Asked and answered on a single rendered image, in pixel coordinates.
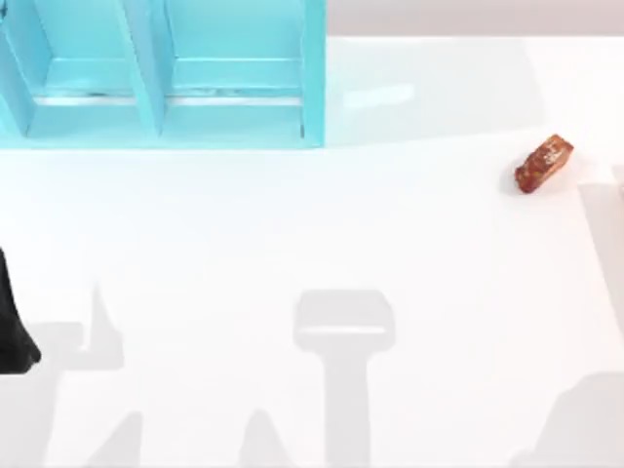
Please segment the light blue rack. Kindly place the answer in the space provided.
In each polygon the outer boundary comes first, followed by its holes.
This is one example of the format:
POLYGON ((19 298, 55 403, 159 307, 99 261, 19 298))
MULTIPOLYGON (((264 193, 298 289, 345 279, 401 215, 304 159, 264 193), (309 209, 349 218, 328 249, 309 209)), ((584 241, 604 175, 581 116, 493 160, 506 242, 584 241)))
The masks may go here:
POLYGON ((0 0, 0 149, 313 148, 327 0, 0 0))

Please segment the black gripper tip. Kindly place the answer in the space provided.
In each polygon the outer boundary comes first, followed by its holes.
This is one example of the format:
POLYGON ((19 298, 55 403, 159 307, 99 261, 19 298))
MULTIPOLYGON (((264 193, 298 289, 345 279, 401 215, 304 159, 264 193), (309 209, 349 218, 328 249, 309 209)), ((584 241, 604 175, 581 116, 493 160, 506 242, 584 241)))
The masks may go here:
POLYGON ((0 375, 27 373, 41 359, 39 347, 20 318, 6 257, 0 248, 0 375))

